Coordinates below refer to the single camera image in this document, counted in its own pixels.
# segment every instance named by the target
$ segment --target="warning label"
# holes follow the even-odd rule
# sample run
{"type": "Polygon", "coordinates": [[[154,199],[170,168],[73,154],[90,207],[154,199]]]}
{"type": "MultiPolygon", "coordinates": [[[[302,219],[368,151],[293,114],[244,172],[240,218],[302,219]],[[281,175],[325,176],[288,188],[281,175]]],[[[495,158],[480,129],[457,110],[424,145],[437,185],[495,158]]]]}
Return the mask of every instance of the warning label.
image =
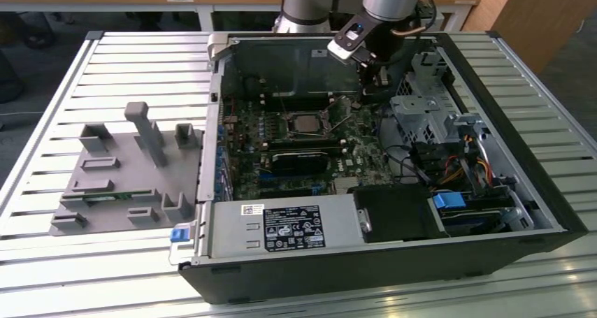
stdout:
{"type": "Polygon", "coordinates": [[[265,209],[264,223],[269,252],[326,247],[318,205],[265,209]]]}

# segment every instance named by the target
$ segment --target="yellow wire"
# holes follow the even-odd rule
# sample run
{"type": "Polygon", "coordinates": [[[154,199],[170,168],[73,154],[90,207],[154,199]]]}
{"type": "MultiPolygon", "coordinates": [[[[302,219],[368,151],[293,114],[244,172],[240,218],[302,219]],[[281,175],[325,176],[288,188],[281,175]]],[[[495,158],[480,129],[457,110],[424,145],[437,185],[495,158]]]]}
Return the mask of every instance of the yellow wire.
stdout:
{"type": "Polygon", "coordinates": [[[463,174],[463,168],[459,169],[451,176],[448,176],[440,184],[447,184],[448,182],[451,182],[452,180],[455,180],[460,175],[463,174]]]}

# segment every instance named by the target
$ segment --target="red wire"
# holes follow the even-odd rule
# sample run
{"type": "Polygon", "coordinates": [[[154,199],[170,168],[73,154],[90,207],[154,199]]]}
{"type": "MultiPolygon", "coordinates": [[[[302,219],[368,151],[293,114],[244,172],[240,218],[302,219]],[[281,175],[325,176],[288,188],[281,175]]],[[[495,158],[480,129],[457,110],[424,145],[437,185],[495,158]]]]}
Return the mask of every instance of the red wire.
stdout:
{"type": "Polygon", "coordinates": [[[444,172],[444,175],[448,175],[448,166],[451,165],[452,160],[457,159],[457,158],[459,158],[457,155],[453,155],[453,156],[448,157],[448,160],[447,160],[447,171],[444,172]]]}

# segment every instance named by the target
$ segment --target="aluminum extrusion table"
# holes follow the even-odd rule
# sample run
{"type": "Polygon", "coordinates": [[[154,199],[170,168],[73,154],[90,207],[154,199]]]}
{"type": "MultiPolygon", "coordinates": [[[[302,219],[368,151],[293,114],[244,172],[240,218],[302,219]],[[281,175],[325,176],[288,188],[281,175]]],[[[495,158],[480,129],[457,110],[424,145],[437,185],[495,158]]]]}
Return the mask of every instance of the aluminum extrusion table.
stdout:
{"type": "MultiPolygon", "coordinates": [[[[487,34],[452,37],[589,227],[585,237],[485,277],[244,305],[205,303],[169,263],[169,229],[46,234],[82,150],[77,137],[85,123],[107,122],[113,133],[133,131],[123,110],[135,100],[151,106],[149,118],[162,130],[181,122],[205,126],[209,33],[106,33],[83,43],[0,191],[0,317],[504,318],[595,313],[596,142],[501,39],[487,34]]],[[[457,89],[475,111],[472,99],[457,89]]]]}

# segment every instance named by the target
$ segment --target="blue tab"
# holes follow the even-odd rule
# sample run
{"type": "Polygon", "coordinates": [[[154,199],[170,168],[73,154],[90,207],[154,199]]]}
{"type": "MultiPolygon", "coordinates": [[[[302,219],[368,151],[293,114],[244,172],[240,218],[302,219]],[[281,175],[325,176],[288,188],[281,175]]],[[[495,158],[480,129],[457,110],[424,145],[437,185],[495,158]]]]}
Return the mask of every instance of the blue tab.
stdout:
{"type": "Polygon", "coordinates": [[[190,241],[190,229],[173,229],[170,233],[171,243],[183,243],[190,241]]]}
{"type": "Polygon", "coordinates": [[[460,192],[441,192],[433,197],[436,208],[464,208],[465,199],[460,192]]]}

